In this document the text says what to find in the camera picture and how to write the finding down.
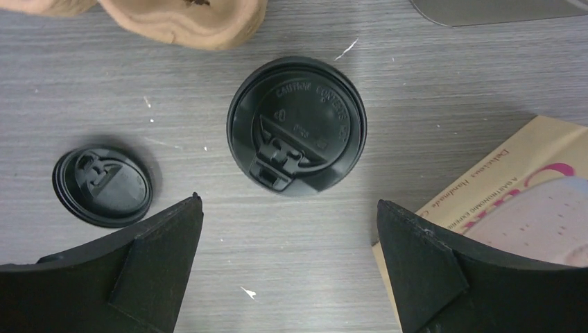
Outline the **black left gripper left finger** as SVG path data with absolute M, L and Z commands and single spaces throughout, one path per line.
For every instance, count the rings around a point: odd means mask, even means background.
M 99 239 L 1 266 L 2 332 L 172 332 L 203 224 L 197 194 Z

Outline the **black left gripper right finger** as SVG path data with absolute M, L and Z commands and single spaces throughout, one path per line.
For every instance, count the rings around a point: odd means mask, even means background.
M 380 200 L 377 230 L 404 332 L 586 332 L 587 269 L 528 259 Z

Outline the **pink paper gift bag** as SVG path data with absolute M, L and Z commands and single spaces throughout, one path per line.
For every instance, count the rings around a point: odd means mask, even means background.
M 535 117 L 413 213 L 507 253 L 587 269 L 587 128 Z M 373 251 L 399 320 L 379 240 Z

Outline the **black plastic cup lid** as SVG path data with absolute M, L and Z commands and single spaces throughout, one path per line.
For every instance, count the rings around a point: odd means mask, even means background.
M 237 89 L 227 143 L 245 176 L 272 193 L 310 196 L 344 179 L 367 137 L 361 96 L 335 67 L 289 56 L 253 71 Z

